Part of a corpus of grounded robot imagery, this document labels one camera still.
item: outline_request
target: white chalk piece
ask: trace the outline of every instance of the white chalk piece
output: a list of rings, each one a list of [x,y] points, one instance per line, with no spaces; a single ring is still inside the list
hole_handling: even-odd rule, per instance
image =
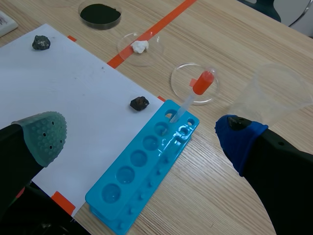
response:
[[[148,41],[134,41],[131,44],[131,47],[133,48],[135,53],[141,54],[145,50],[148,50],[149,43],[148,43]]]
[[[16,29],[18,24],[11,18],[0,11],[0,37]]]

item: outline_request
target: black chair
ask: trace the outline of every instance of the black chair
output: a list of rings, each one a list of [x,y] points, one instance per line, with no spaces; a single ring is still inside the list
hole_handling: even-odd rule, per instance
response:
[[[261,13],[263,13],[264,15],[267,15],[267,16],[273,18],[274,20],[281,22],[280,16],[274,8],[274,0],[257,0],[256,3],[250,3],[246,0],[238,0],[238,1],[242,2],[243,4],[253,8],[253,9],[255,9]],[[296,22],[298,22],[307,13],[312,2],[313,2],[313,0],[309,1],[309,4],[305,8],[305,10],[301,14],[301,16],[299,16],[298,19],[296,19],[291,25],[289,25],[289,27],[293,26]]]

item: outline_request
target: white powder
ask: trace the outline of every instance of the white powder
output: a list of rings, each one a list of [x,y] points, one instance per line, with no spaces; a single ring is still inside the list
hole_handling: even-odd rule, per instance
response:
[[[149,48],[149,43],[148,41],[134,41],[131,44],[134,52],[141,54],[144,52],[144,50],[148,50]]]

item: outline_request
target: dark green rock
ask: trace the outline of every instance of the dark green rock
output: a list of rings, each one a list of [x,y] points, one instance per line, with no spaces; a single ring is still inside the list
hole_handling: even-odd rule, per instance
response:
[[[51,42],[46,36],[35,36],[33,48],[35,50],[47,50],[50,48]]]

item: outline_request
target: orange dropper bulb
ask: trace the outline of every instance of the orange dropper bulb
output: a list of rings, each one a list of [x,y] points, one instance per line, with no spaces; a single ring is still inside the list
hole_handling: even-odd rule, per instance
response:
[[[192,87],[192,90],[194,91],[195,94],[202,95],[209,88],[209,86],[211,86],[213,81],[214,81],[213,73],[209,71],[204,71],[200,75],[194,86]]]

